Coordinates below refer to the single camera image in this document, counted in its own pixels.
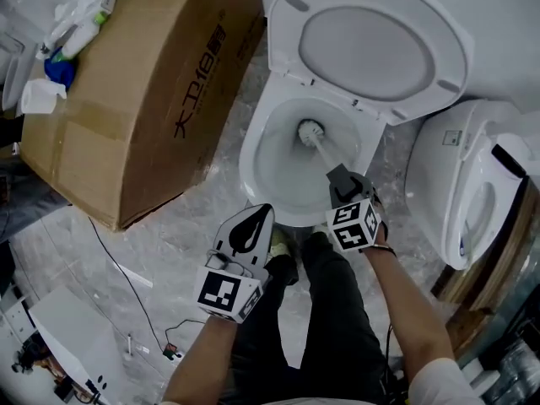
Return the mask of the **white tissue roll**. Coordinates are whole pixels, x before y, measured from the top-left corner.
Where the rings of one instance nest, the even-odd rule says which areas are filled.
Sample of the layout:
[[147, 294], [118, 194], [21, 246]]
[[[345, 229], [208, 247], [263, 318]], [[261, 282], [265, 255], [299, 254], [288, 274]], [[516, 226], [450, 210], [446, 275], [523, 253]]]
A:
[[21, 111], [24, 114], [51, 114], [56, 107], [57, 97], [67, 98], [63, 84], [45, 78], [30, 80], [23, 89]]

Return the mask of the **black bag with yellow marks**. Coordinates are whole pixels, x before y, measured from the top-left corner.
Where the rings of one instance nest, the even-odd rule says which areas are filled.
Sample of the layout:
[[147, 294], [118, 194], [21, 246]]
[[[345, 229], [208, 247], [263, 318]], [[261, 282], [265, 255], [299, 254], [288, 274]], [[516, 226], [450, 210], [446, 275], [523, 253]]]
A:
[[381, 385], [385, 395], [384, 405], [410, 405], [408, 379], [401, 368], [393, 370], [389, 364], [386, 364]]

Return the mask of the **white toilet brush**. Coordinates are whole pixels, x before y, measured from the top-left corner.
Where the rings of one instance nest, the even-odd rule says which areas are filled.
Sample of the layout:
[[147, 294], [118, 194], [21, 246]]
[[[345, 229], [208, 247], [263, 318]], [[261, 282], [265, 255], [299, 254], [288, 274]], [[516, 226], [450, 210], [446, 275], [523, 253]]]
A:
[[336, 160], [322, 145], [326, 135], [323, 125], [315, 120], [304, 119], [300, 121], [297, 128], [297, 133], [300, 141], [306, 147], [315, 149], [318, 152], [326, 165], [328, 172], [333, 171], [338, 166]]

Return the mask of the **person's left forearm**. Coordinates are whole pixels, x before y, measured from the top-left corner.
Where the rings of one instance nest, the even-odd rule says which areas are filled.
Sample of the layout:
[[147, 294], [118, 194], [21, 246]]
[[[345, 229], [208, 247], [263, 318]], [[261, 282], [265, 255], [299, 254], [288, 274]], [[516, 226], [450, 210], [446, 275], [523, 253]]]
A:
[[238, 325], [211, 316], [175, 369], [162, 402], [217, 405], [230, 366]]

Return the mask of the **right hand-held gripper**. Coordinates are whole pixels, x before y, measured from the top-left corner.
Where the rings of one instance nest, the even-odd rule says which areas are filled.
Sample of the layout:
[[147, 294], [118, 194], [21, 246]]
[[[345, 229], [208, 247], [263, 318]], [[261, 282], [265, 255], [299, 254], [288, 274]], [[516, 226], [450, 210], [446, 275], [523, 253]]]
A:
[[344, 164], [330, 170], [327, 179], [334, 208], [326, 211], [327, 227], [337, 248], [350, 252], [373, 246], [382, 217], [371, 182], [362, 175], [350, 175]]

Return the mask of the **person's right leg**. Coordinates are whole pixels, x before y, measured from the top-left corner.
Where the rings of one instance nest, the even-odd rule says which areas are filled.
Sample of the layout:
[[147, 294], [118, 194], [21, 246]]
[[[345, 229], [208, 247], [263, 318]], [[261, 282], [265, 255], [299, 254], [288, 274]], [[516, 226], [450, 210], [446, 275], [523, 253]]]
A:
[[386, 361], [354, 270], [321, 231], [303, 243], [301, 259], [310, 281], [311, 311], [298, 393], [382, 405]]

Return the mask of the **person's right forearm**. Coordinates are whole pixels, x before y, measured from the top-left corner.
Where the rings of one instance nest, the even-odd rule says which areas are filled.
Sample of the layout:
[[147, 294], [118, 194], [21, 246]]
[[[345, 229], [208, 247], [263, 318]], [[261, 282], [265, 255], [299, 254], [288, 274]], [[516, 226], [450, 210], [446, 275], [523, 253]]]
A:
[[364, 254], [381, 286], [408, 379], [432, 361], [453, 359], [445, 324], [397, 257], [373, 246]]

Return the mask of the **white bottle with green cap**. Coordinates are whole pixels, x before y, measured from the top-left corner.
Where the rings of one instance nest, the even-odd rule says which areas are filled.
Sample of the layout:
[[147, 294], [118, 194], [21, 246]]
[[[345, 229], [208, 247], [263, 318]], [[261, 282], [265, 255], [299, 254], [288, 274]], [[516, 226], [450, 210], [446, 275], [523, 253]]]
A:
[[109, 18], [109, 14], [100, 11], [87, 18], [79, 25], [62, 46], [58, 56], [61, 61], [76, 57], [100, 32], [100, 27]]

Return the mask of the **white cabinet with black marks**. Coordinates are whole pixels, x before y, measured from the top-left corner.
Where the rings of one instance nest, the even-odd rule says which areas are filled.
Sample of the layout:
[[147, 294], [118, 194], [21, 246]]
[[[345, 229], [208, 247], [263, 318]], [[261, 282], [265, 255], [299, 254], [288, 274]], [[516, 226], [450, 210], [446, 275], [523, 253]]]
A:
[[64, 286], [32, 306], [30, 316], [67, 375], [106, 405], [120, 404], [127, 378], [108, 320]]

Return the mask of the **white spray bottle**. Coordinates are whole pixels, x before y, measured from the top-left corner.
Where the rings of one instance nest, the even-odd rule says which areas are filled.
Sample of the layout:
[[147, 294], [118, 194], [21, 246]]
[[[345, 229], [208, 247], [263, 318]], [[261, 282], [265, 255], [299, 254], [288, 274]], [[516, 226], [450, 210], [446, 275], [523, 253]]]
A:
[[68, 14], [54, 22], [51, 31], [45, 35], [37, 49], [35, 54], [37, 60], [44, 61], [54, 52], [57, 43], [77, 23], [77, 17], [75, 14]]

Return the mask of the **blue cloth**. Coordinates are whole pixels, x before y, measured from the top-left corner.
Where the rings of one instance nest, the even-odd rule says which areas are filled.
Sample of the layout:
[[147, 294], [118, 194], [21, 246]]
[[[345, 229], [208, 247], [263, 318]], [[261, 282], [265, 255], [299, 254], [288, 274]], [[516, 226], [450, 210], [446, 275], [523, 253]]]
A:
[[50, 57], [44, 61], [45, 75], [54, 83], [63, 84], [69, 90], [73, 84], [78, 69], [78, 58], [62, 60], [62, 47], [59, 46]]

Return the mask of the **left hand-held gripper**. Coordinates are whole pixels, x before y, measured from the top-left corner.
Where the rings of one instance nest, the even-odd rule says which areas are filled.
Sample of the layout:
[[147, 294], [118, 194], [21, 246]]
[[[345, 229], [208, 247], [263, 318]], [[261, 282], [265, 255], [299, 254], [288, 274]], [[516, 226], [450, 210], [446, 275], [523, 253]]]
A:
[[[223, 222], [196, 276], [196, 304], [210, 316], [243, 323], [261, 299], [274, 223], [269, 203], [245, 208]], [[250, 256], [251, 266], [227, 256]]]

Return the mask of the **person's leg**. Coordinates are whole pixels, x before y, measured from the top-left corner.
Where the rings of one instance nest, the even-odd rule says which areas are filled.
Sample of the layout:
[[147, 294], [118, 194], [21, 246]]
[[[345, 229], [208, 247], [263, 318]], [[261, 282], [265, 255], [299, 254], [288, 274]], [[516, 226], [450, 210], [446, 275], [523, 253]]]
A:
[[310, 281], [311, 311], [298, 393], [382, 405], [386, 361], [354, 270], [321, 231], [303, 243], [301, 259]]
[[272, 258], [263, 296], [239, 325], [220, 405], [264, 405], [289, 400], [297, 392], [298, 370], [289, 366], [282, 348], [278, 310], [286, 288], [298, 280], [289, 255]]

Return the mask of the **white toilet with raised lid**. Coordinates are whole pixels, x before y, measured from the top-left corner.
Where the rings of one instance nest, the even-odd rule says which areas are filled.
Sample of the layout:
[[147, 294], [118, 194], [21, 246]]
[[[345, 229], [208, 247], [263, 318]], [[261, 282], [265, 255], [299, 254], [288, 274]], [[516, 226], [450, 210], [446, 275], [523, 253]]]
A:
[[473, 65], [473, 37], [439, 0], [273, 0], [269, 78], [240, 152], [242, 188], [292, 227], [331, 207], [326, 166], [302, 144], [303, 120], [323, 146], [364, 174], [388, 125], [456, 102]]

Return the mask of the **person's left leg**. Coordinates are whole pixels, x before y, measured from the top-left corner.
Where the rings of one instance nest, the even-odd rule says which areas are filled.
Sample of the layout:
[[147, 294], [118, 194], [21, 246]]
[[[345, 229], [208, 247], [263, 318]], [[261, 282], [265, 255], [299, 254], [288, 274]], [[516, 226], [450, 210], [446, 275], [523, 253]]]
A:
[[297, 392], [298, 370], [289, 366], [282, 348], [278, 310], [286, 288], [298, 280], [289, 255], [272, 258], [263, 296], [239, 325], [220, 405], [264, 405], [289, 400]]

